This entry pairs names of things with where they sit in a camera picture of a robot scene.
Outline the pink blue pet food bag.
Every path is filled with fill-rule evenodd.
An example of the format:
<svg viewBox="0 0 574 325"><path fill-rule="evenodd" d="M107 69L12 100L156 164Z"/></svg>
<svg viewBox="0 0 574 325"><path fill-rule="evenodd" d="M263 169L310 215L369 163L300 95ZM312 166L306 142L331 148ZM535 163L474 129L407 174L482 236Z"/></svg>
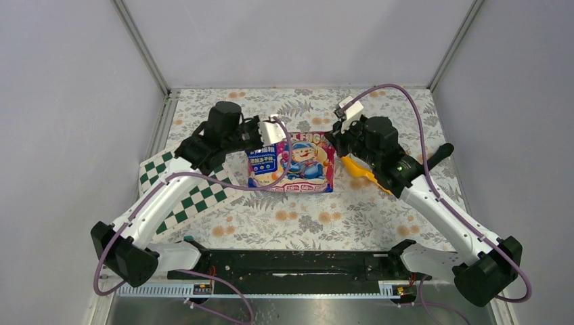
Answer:
<svg viewBox="0 0 574 325"><path fill-rule="evenodd" d="M335 149L323 131L294 132L285 141L248 152L248 187L261 188L284 178L272 192L322 193L334 187Z"/></svg>

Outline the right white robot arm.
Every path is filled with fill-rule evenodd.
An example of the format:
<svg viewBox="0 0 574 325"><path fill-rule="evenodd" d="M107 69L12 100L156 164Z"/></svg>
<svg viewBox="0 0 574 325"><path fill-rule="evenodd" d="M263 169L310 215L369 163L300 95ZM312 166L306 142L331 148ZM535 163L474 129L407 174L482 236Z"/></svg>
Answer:
<svg viewBox="0 0 574 325"><path fill-rule="evenodd" d="M479 226L426 178L423 165L405 152L398 138L390 119L381 116L337 121L326 133L341 158L351 154L367 164L378 185L418 211L455 250L438 251L404 240L388 261L391 275L404 279L414 272L450 282L467 301L486 306L517 279L522 244Z"/></svg>

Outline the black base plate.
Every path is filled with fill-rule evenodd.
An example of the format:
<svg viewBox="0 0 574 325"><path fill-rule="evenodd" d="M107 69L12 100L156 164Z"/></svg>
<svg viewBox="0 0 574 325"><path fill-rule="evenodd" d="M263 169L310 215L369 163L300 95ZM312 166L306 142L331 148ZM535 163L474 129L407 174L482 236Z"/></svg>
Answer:
<svg viewBox="0 0 574 325"><path fill-rule="evenodd" d="M364 251L241 251L202 253L192 273L169 271L170 280L216 276L216 295L379 295L384 283L411 286L421 273L406 269L395 253Z"/></svg>

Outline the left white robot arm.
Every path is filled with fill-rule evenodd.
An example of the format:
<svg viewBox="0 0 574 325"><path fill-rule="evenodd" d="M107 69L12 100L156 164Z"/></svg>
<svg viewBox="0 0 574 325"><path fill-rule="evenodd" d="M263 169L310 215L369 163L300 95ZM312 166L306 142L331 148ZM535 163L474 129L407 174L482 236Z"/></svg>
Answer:
<svg viewBox="0 0 574 325"><path fill-rule="evenodd" d="M202 181L240 190L241 186L210 174L225 162L228 154L267 145L269 134L279 124L276 118L245 118L239 105L217 102L209 110L207 120L175 149L172 161L148 191L112 223L99 221L92 227L90 235L98 257L94 291L100 296L106 294L99 287L104 267L132 287L145 284L158 272L184 269L193 278L207 275L210 261L196 246L184 242L153 245L156 230Z"/></svg>

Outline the floral table mat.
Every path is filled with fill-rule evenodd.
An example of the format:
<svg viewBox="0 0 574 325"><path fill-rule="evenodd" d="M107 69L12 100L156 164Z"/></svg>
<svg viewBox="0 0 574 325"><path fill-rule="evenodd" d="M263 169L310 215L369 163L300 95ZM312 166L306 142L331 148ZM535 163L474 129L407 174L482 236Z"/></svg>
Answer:
<svg viewBox="0 0 574 325"><path fill-rule="evenodd" d="M328 131L334 108L355 89L184 89L167 140L175 145L227 100L245 116L277 114L289 131ZM240 192L238 199L169 235L208 248L385 251L405 239L450 251L451 244L408 204L338 163L334 190L321 194Z"/></svg>

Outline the green white chessboard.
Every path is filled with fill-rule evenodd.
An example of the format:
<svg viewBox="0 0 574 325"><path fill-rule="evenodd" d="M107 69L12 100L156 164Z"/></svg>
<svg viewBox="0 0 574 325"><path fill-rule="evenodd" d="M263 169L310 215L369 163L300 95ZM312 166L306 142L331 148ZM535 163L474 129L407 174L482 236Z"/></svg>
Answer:
<svg viewBox="0 0 574 325"><path fill-rule="evenodd" d="M167 170L172 159L173 151L166 149L139 164L138 190L141 195L147 192ZM191 188L187 196L169 212L156 230L152 241L168 240L173 234L186 229L193 221L202 219L241 197L243 197L242 191L201 179L200 183Z"/></svg>

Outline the yellow plastic scoop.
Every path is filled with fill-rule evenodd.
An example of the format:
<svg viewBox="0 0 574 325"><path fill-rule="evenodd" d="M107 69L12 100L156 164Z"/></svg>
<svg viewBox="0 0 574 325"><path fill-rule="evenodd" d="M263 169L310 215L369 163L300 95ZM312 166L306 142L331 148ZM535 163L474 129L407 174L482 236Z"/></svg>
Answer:
<svg viewBox="0 0 574 325"><path fill-rule="evenodd" d="M348 156L341 157L340 159L343 163L343 166L345 167L345 169L347 170L347 172L349 173L350 176L352 176L354 178L364 178L364 179L370 181L371 183L376 184L380 189L382 189L386 193L391 194L391 191L383 188L378 183L373 172L371 172L368 169L366 169L365 167L361 166L360 164L358 164L357 162L355 162L352 158L350 158Z"/></svg>

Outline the black marker orange tip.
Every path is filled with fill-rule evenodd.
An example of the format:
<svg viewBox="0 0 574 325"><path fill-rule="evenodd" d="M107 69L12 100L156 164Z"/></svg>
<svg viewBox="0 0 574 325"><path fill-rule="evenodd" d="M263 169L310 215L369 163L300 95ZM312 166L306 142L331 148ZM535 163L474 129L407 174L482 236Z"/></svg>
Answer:
<svg viewBox="0 0 574 325"><path fill-rule="evenodd" d="M428 169L431 170L436 167L441 161L449 158L454 152L454 145L451 143L444 143L439 146L435 153L427 159Z"/></svg>

